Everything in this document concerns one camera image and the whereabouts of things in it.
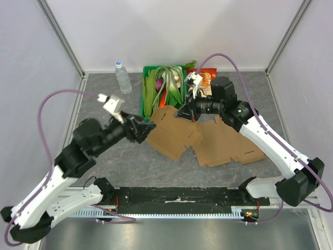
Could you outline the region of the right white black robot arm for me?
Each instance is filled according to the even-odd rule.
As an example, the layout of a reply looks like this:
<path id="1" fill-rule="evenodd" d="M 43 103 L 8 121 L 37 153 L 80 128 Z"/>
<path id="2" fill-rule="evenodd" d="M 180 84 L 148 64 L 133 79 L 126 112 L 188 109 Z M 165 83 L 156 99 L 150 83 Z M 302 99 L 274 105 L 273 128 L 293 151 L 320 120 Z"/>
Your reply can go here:
<path id="1" fill-rule="evenodd" d="M 309 159 L 277 134 L 249 103 L 240 101 L 234 84 L 228 77 L 211 81 L 211 95 L 204 96 L 200 88 L 203 78 L 190 73 L 184 105 L 175 116 L 195 122 L 202 114 L 219 115 L 222 121 L 254 143 L 279 169 L 280 177 L 248 179 L 238 192 L 239 201 L 252 204 L 257 198 L 279 196 L 285 203 L 296 207 L 319 187 L 315 177 L 322 177 L 324 163 L 319 158 Z"/>

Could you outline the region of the small brown cardboard box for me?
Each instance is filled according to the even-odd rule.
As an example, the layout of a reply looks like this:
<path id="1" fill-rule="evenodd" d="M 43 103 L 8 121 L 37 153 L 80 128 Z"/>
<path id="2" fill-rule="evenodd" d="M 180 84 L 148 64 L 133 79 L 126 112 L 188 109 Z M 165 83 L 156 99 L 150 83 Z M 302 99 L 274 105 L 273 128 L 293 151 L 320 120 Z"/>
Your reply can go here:
<path id="1" fill-rule="evenodd" d="M 156 127 L 147 137 L 147 143 L 172 160 L 179 160 L 187 148 L 202 140 L 199 123 L 175 117 L 177 109 L 173 106 L 154 110 L 150 120 Z"/>

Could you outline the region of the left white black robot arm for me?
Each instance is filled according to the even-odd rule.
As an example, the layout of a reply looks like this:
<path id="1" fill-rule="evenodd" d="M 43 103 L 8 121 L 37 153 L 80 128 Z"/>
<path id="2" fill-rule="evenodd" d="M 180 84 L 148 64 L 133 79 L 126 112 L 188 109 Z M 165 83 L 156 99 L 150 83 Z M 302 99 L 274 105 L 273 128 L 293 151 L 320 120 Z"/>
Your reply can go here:
<path id="1" fill-rule="evenodd" d="M 90 205 L 108 205 L 114 199 L 114 187 L 106 178 L 98 178 L 79 194 L 60 202 L 55 199 L 67 187 L 96 165 L 95 159 L 123 138 L 142 143 L 156 127 L 141 116 L 120 113 L 123 122 L 111 118 L 101 126 L 94 118 L 84 119 L 73 131 L 73 139 L 55 158 L 51 171 L 38 186 L 18 205 L 1 210 L 8 223 L 4 238 L 13 243 L 33 244 L 50 232 L 60 221 Z"/>

